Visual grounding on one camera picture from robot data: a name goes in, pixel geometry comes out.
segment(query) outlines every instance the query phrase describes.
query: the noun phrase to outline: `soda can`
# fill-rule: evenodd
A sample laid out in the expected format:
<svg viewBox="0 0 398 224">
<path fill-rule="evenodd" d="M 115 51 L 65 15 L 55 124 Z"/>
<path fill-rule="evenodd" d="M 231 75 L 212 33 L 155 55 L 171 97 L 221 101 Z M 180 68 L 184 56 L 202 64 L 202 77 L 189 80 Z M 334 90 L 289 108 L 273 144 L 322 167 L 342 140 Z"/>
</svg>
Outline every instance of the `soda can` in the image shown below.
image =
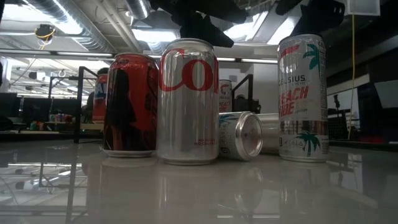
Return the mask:
<svg viewBox="0 0 398 224">
<path fill-rule="evenodd" d="M 95 82 L 93 102 L 93 123 L 103 124 L 105 119 L 106 92 L 108 89 L 108 74 L 98 76 Z"/>
<path fill-rule="evenodd" d="M 257 114 L 262 126 L 261 154 L 279 153 L 279 114 Z"/>
<path fill-rule="evenodd" d="M 115 57 L 108 73 L 104 150 L 129 151 L 134 157 L 155 150 L 158 73 L 155 60 L 148 56 Z"/>
<path fill-rule="evenodd" d="M 166 163 L 207 164 L 218 156 L 218 61 L 213 46 L 178 39 L 160 60 L 157 155 Z"/>
<path fill-rule="evenodd" d="M 301 162 L 329 155 L 325 45 L 318 35 L 282 40 L 278 48 L 279 154 Z"/>
<path fill-rule="evenodd" d="M 251 112 L 220 113 L 220 156 L 250 161 L 262 147 L 259 118 Z"/>
<path fill-rule="evenodd" d="M 232 82 L 220 80 L 220 93 L 218 97 L 219 113 L 232 112 Z"/>
</svg>

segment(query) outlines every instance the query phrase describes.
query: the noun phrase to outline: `cable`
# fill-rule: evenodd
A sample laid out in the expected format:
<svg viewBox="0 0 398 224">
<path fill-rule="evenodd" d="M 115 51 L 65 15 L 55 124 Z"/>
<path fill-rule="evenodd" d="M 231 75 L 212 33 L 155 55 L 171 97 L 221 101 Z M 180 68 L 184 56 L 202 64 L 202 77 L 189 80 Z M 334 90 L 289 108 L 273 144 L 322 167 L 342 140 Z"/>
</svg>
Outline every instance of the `cable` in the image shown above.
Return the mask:
<svg viewBox="0 0 398 224">
<path fill-rule="evenodd" d="M 354 85 L 355 85 L 355 15 L 352 15 L 352 30 L 353 30 L 353 86 L 351 87 L 351 108 L 349 109 L 349 130 L 348 137 L 351 136 L 351 122 L 353 119 L 353 99 L 354 99 Z"/>
</svg>

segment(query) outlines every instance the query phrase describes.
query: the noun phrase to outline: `computer monitor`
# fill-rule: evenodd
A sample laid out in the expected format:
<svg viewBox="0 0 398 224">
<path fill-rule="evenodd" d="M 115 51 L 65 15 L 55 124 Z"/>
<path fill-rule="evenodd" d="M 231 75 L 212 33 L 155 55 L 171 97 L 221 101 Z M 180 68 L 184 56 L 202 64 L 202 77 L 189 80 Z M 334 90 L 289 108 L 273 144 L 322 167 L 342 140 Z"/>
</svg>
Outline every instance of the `computer monitor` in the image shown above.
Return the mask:
<svg viewBox="0 0 398 224">
<path fill-rule="evenodd" d="M 74 116 L 77 109 L 76 99 L 53 99 L 51 113 L 63 113 Z"/>
<path fill-rule="evenodd" d="M 22 107 L 23 122 L 30 124 L 32 121 L 47 121 L 51 100 L 48 98 L 24 98 Z"/>
<path fill-rule="evenodd" d="M 13 116 L 14 104 L 17 103 L 17 93 L 0 93 L 0 116 Z"/>
</svg>

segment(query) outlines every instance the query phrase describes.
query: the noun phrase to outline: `table surface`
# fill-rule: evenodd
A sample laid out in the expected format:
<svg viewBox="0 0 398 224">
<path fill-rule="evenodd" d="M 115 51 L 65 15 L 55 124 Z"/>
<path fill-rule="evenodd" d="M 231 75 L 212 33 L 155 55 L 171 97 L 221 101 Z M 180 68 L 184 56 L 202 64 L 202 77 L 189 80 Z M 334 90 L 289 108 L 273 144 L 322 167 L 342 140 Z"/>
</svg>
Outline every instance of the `table surface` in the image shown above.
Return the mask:
<svg viewBox="0 0 398 224">
<path fill-rule="evenodd" d="M 398 223 L 398 154 L 331 147 L 172 166 L 99 143 L 0 143 L 0 223 Z"/>
</svg>

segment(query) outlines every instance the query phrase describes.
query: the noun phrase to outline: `silver can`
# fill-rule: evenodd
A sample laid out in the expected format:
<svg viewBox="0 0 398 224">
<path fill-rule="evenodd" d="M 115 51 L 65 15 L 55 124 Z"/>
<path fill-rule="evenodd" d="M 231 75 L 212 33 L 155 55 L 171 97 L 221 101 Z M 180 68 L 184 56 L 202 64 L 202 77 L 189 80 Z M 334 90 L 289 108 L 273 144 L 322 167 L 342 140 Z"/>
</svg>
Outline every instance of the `silver can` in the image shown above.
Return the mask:
<svg viewBox="0 0 398 224">
<path fill-rule="evenodd" d="M 220 156 L 250 161 L 262 146 L 259 118 L 251 112 L 220 113 Z"/>
<path fill-rule="evenodd" d="M 262 126 L 261 154 L 279 153 L 279 114 L 257 114 Z"/>
<path fill-rule="evenodd" d="M 282 40 L 278 48 L 282 158 L 325 162 L 329 154 L 325 46 L 317 35 Z"/>
<path fill-rule="evenodd" d="M 220 80 L 220 93 L 218 94 L 218 112 L 232 112 L 232 82 Z"/>
<path fill-rule="evenodd" d="M 160 60 L 156 148 L 169 164 L 218 156 L 218 61 L 208 42 L 175 40 Z"/>
</svg>

